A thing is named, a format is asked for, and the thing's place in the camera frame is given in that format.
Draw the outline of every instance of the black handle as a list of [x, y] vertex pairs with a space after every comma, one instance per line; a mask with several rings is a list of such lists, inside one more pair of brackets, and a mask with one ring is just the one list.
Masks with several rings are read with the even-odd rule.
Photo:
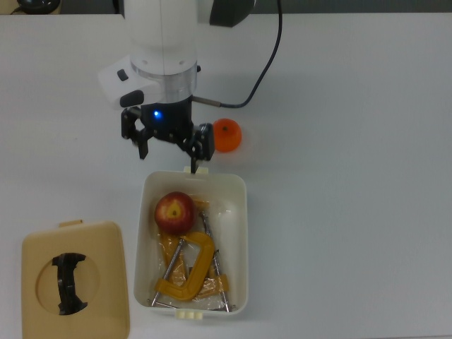
[[86, 256], [78, 253], [63, 253], [52, 259], [52, 265], [58, 266], [58, 291], [61, 304], [60, 316], [68, 316], [77, 313], [87, 307], [87, 302], [82, 302], [76, 295], [76, 283], [73, 278], [73, 270], [79, 261], [84, 261]]

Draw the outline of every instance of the metal rod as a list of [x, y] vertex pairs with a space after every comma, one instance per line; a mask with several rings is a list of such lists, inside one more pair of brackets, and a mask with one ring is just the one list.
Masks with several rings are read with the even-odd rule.
[[[213, 238], [213, 237], [212, 237], [212, 230], [210, 229], [209, 219], [208, 219], [208, 216], [206, 215], [206, 212], [205, 212], [205, 211], [201, 211], [201, 212], [199, 213], [199, 215], [200, 215], [201, 218], [203, 219], [204, 232], [206, 232], [206, 234], [207, 234], [209, 237]], [[217, 276], [219, 276], [219, 275], [221, 275], [221, 270], [220, 270], [220, 263], [219, 263], [219, 260], [218, 260], [218, 257], [217, 257], [217, 252], [218, 252], [218, 251], [216, 251], [216, 252], [213, 254], [213, 267], [214, 267], [214, 270], [215, 270], [215, 274], [216, 274]], [[230, 306], [229, 306], [229, 300], [227, 299], [226, 292], [225, 292], [225, 291], [221, 291], [221, 292], [220, 292], [220, 296], [221, 296], [221, 300], [223, 301], [223, 304], [224, 304], [223, 309], [224, 309], [226, 312], [231, 312], [231, 309], [230, 309]]]
[[175, 307], [175, 306], [172, 306], [172, 305], [169, 305], [169, 304], [164, 304], [162, 302], [155, 302], [155, 304], [158, 305], [158, 306], [167, 307], [168, 309], [178, 309], [179, 308], [179, 307]]
[[[177, 244], [176, 247], [176, 251], [174, 251], [174, 254], [172, 255], [171, 261], [169, 262], [167, 271], [165, 272], [165, 274], [163, 275], [163, 280], [168, 280], [168, 278], [170, 277], [170, 274], [172, 272], [172, 269], [174, 268], [174, 265], [177, 261], [177, 258], [179, 257], [179, 254], [181, 253], [182, 250], [182, 245], [184, 245], [185, 240], [180, 239], [179, 243]], [[157, 300], [160, 297], [160, 292], [156, 292], [153, 302], [150, 304], [151, 307], [155, 307], [155, 305], [157, 304]]]

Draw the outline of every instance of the yellow clamp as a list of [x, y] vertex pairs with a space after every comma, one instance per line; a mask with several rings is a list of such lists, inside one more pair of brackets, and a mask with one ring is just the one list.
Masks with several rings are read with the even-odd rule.
[[206, 233], [192, 232], [181, 238], [186, 242], [198, 245], [200, 249], [189, 278], [182, 286], [160, 278], [155, 284], [155, 290], [175, 299], [188, 301], [192, 300], [203, 287], [204, 279], [212, 263], [215, 245], [212, 238]]

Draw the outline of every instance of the transparent plastic wrap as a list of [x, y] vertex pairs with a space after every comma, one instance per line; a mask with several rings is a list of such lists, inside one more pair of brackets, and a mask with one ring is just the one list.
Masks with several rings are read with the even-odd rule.
[[[191, 195], [190, 197], [196, 204], [197, 217], [194, 226], [187, 234], [172, 235], [158, 227], [153, 228], [157, 230], [159, 244], [158, 268], [160, 277], [164, 278], [166, 274], [167, 279], [165, 280], [171, 285], [183, 288], [191, 283], [189, 278], [193, 274], [198, 276], [198, 280], [202, 279], [202, 286], [196, 289], [196, 295], [193, 298], [181, 300], [182, 297], [178, 298], [176, 295], [172, 295], [170, 290], [165, 290], [163, 287], [159, 288], [164, 292], [157, 294], [157, 282], [156, 286], [151, 285], [151, 287], [154, 287], [151, 294], [155, 296], [149, 300], [149, 303], [151, 306], [154, 304], [154, 307], [232, 311], [233, 306], [228, 302], [227, 298], [230, 290], [227, 268], [221, 266], [222, 260], [220, 256], [227, 249], [218, 247], [219, 239], [221, 238], [221, 227], [218, 225], [220, 225], [219, 220], [226, 212], [225, 207], [222, 206], [221, 201], [218, 199], [208, 196]], [[151, 206], [151, 224], [155, 222], [153, 216], [154, 210]], [[213, 253], [207, 254], [206, 251], [201, 251], [199, 245], [191, 242], [190, 237], [193, 234], [200, 237], [200, 239], [210, 237], [214, 246]], [[207, 272], [200, 270], [199, 265], [196, 265], [197, 261], [199, 262], [203, 259], [209, 261]]]

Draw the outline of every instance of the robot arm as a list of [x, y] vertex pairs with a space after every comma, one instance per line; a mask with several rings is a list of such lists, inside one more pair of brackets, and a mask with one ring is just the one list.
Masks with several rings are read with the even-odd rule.
[[[192, 96], [196, 89], [195, 46], [200, 21], [232, 27], [254, 8], [254, 0], [125, 0], [130, 54], [98, 74], [102, 89], [121, 115], [121, 132], [148, 154], [148, 139], [177, 144], [191, 157], [194, 173], [199, 160], [215, 150], [211, 124], [194, 126]], [[144, 129], [138, 131], [140, 119]]]

